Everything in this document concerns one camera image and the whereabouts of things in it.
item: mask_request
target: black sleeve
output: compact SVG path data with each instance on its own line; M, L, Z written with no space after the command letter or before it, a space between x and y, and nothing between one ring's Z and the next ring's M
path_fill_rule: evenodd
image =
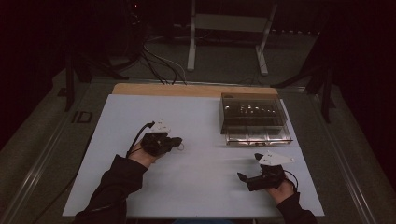
M300 193L297 192L277 205L277 209L285 219L286 224L314 224L318 223L314 214L304 210L300 204Z
M101 179L99 187L91 196L84 211L76 214L73 223L124 223L126 218L126 198L142 188L143 173L147 168L137 161L119 155Z

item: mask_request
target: person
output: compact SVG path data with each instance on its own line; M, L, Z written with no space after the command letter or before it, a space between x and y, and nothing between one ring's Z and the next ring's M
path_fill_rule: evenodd
M142 188L143 174L158 160L136 144L128 158L116 155L111 167L101 179L88 206L77 213L74 224L121 224L126 222L126 199ZM317 223L309 210L299 204L300 193L284 181L277 189L267 189L287 224Z

